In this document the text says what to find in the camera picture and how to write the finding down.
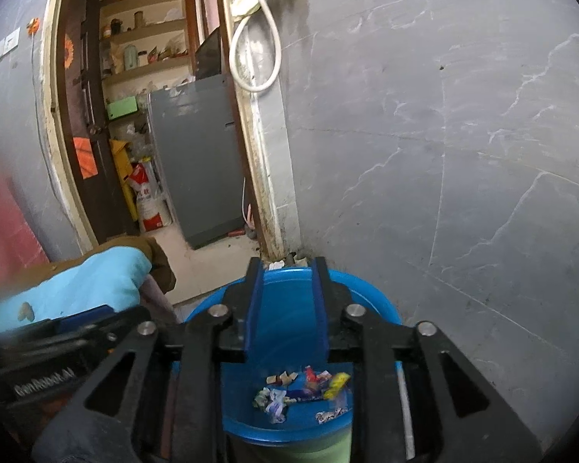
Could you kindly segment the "wooden shelf unit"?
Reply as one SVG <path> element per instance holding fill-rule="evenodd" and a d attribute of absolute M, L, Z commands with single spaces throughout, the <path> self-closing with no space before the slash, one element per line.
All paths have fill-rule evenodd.
<path fill-rule="evenodd" d="M 186 78 L 200 46 L 195 0 L 101 0 L 105 87 L 170 71 Z"/>

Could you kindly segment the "blue plastic basin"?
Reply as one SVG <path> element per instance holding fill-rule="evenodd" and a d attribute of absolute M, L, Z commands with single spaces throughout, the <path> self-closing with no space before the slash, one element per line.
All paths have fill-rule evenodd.
<path fill-rule="evenodd" d="M 352 413 L 319 422 L 317 415 L 329 411 L 325 400 L 299 402 L 288 407 L 285 421 L 274 423 L 253 406 L 256 392 L 269 375 L 297 372 L 293 389 L 304 385 L 304 369 L 335 374 L 352 371 L 352 364 L 331 364 L 318 330 L 313 304 L 312 271 L 287 268 L 262 272 L 259 311 L 252 331 L 248 359 L 243 364 L 222 366 L 222 413 L 226 433 L 245 442 L 284 447 L 317 443 L 349 432 Z"/>

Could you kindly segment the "green box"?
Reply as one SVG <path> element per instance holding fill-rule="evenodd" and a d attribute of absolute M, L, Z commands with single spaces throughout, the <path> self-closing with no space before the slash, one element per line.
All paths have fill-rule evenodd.
<path fill-rule="evenodd" d="M 123 97 L 119 100 L 112 101 L 106 106 L 107 118 L 116 120 L 124 116 L 137 113 L 139 110 L 137 98 L 135 96 Z"/>

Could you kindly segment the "white wall switches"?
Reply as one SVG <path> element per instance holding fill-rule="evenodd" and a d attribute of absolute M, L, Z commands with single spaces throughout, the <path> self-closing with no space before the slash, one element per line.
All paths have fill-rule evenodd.
<path fill-rule="evenodd" d="M 0 60 L 19 45 L 20 28 L 16 28 L 11 34 L 0 41 Z"/>

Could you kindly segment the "red white sack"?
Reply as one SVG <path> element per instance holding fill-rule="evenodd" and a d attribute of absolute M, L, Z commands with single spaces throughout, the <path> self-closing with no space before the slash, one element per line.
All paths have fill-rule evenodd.
<path fill-rule="evenodd" d="M 127 178 L 127 184 L 135 194 L 135 209 L 143 233 L 165 228 L 172 223 L 166 198 L 150 157 L 135 164 Z"/>

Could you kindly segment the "trash pile in basin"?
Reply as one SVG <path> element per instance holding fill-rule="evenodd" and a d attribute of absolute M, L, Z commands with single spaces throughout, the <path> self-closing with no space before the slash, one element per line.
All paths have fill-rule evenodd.
<path fill-rule="evenodd" d="M 306 366 L 302 372 L 269 375 L 266 384 L 255 393 L 252 404 L 272 424 L 286 422 L 291 407 L 317 404 L 319 408 L 313 418 L 318 424 L 325 424 L 350 411 L 350 385 L 351 375 L 347 372 L 316 371 Z"/>

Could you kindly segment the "grey refrigerator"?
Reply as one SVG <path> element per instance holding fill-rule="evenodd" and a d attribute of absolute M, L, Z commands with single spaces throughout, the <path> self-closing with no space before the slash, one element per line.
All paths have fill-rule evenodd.
<path fill-rule="evenodd" d="M 228 78 L 215 75 L 149 96 L 161 179 L 182 235 L 199 249 L 244 225 L 244 171 Z"/>

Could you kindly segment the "striped blue orange brown cloth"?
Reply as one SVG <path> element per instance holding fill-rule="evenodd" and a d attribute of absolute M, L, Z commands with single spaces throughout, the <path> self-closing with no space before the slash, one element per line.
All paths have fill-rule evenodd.
<path fill-rule="evenodd" d="M 24 269 L 0 288 L 0 332 L 17 326 L 24 302 L 32 305 L 36 322 L 101 305 L 126 311 L 140 304 L 147 279 L 163 295 L 175 288 L 169 259 L 150 236 L 118 236 L 78 258 Z"/>

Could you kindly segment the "dark wooden door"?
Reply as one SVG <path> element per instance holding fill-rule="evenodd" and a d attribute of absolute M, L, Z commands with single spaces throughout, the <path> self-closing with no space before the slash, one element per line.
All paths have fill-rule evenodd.
<path fill-rule="evenodd" d="M 100 0 L 68 0 L 57 60 L 60 118 L 85 216 L 98 243 L 135 233 L 113 160 L 101 81 Z"/>

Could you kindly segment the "pink plaid cloth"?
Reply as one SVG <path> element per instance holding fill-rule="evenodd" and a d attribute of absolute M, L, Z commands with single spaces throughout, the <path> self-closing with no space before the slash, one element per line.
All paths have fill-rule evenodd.
<path fill-rule="evenodd" d="M 24 269 L 48 262 L 13 196 L 11 181 L 0 173 L 0 288 Z"/>

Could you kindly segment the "black monitor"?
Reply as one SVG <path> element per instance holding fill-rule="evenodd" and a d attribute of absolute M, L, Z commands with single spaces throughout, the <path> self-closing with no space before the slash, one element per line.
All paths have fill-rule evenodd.
<path fill-rule="evenodd" d="M 197 48 L 194 76 L 197 81 L 222 73 L 222 41 L 219 28 L 214 29 Z"/>

